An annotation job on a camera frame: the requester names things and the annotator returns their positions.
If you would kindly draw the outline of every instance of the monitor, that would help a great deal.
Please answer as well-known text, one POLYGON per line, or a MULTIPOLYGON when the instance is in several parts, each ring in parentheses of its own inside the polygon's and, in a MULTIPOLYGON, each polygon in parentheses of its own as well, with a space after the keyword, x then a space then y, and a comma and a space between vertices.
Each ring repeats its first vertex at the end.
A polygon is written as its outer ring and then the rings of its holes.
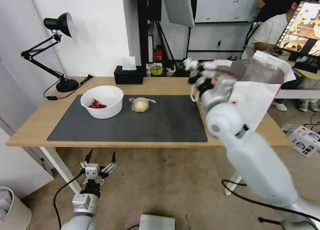
POLYGON ((296 57, 320 58, 320 3, 301 2, 276 47, 296 57))

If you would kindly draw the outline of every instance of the floor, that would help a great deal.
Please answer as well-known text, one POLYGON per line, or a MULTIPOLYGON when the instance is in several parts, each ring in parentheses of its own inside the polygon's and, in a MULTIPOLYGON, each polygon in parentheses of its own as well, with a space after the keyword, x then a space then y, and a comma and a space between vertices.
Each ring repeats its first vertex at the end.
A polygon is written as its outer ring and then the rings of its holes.
MULTIPOLYGON (((286 113, 274 107, 269 110, 280 126, 310 121, 312 112, 301 113, 293 103, 287 105, 286 113)), ((320 113, 314 120, 320 121, 320 113)), ((79 162, 89 150, 59 148, 57 151, 76 175, 79 162)), ((289 168, 299 194, 320 204, 320 153, 305 158, 293 149, 276 151, 289 168)), ((112 152, 113 149, 94 149, 91 162, 109 163, 112 152)), ((234 172, 224 149, 116 149, 116 156, 118 167, 101 187, 95 217, 97 229, 126 230, 139 223, 142 213, 174 217, 176 230, 280 229, 257 220, 259 216, 281 220, 273 210, 224 194, 221 180, 230 178, 234 172)), ((58 229, 52 199, 63 184, 62 178, 57 176, 23 199, 33 212, 27 230, 58 229)), ((238 187, 236 191, 255 198, 247 187, 238 187)), ((72 198, 69 188, 58 195, 62 223, 72 217, 72 198)))

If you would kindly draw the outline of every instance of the red food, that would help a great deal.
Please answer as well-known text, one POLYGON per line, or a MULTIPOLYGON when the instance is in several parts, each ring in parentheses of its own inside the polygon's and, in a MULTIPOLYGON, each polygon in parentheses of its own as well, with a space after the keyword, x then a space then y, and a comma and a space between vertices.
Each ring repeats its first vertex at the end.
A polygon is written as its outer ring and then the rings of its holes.
POLYGON ((89 108, 92 109, 104 109, 106 107, 106 105, 101 104, 98 100, 95 99, 93 99, 92 104, 89 106, 89 108))

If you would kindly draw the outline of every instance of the desk lamp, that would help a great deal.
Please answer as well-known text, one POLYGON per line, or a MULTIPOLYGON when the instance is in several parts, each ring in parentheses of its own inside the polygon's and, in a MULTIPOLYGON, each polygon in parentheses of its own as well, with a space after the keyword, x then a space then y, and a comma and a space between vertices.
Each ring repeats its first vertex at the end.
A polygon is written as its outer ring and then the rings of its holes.
POLYGON ((45 18, 43 20, 43 24, 47 29, 51 30, 51 32, 54 33, 54 35, 52 35, 50 38, 46 39, 45 41, 37 44, 36 46, 26 51, 23 51, 21 53, 21 57, 30 61, 36 66, 44 69, 45 71, 52 74, 53 76, 57 77, 59 79, 59 82, 56 85, 57 91, 62 93, 74 91, 79 87, 79 83, 76 80, 65 78, 62 73, 48 68, 47 66, 43 65, 42 63, 39 63, 33 58, 39 53, 42 53, 48 48, 51 48, 57 43, 60 43, 62 35, 58 33, 58 30, 60 30, 65 35, 72 38, 72 34, 74 33, 74 30, 73 30, 73 21, 72 21, 71 15, 69 13, 64 13, 60 15, 57 19, 45 18), (48 45, 47 47, 37 49, 39 46, 50 41, 51 39, 54 39, 55 42, 48 45))

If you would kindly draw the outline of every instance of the robotic hand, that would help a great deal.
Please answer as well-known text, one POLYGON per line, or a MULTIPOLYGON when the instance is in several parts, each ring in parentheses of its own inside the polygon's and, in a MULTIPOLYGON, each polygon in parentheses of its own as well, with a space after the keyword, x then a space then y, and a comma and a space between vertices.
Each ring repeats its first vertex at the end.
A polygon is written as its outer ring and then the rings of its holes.
POLYGON ((320 218, 319 206, 298 195, 288 169, 275 151, 247 127, 237 107, 228 103, 236 80, 226 72, 221 74, 217 62, 198 64, 186 59, 184 65, 190 70, 191 98, 200 101, 209 134, 224 144, 229 161, 251 191, 278 209, 284 218, 283 229, 320 230, 320 222, 310 218, 320 218), (198 93, 193 97, 195 88, 198 93))
POLYGON ((96 224, 92 217, 97 213, 98 199, 100 198, 100 186, 117 167, 116 153, 113 152, 111 163, 104 167, 97 163, 88 163, 92 155, 92 150, 81 162, 81 171, 86 174, 83 185, 85 188, 80 194, 75 194, 72 200, 73 217, 65 223, 61 230, 96 230, 96 224))

